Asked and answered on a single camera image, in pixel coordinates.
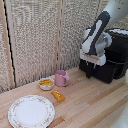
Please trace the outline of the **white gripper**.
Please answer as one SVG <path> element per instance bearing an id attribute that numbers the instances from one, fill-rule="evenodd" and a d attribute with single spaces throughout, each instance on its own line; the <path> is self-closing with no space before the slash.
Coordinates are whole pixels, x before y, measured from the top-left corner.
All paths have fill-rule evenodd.
<path id="1" fill-rule="evenodd" d="M 87 55 L 83 52 L 83 50 L 80 50 L 80 58 L 82 60 L 85 60 L 86 62 L 91 62 L 95 64 L 93 66 L 93 71 L 97 70 L 97 65 L 104 65 L 106 63 L 106 56 L 105 51 L 100 51 L 97 55 Z"/>

